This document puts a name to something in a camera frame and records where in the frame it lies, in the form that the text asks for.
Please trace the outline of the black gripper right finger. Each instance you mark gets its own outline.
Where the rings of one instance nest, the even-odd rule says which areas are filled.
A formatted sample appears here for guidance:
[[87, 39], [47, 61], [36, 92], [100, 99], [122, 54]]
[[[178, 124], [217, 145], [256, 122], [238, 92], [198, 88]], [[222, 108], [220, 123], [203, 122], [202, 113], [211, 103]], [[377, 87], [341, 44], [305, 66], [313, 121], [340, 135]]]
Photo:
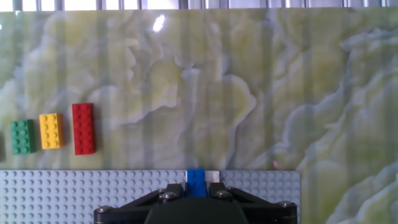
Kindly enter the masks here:
[[221, 208], [234, 213], [237, 208], [248, 223], [297, 224], [297, 204], [290, 201], [268, 202], [236, 187], [226, 187], [224, 183], [210, 183], [208, 196], [218, 202], [226, 202]]

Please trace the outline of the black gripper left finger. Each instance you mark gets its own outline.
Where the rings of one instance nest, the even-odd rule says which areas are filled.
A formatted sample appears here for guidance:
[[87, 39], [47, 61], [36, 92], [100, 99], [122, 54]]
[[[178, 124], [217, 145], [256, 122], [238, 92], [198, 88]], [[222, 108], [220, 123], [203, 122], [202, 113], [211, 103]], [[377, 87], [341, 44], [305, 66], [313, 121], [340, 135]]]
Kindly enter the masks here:
[[121, 207], [103, 205], [93, 212], [93, 222], [97, 223], [144, 223], [149, 212], [166, 203], [185, 198], [186, 183], [168, 184], [165, 189], [157, 189]]

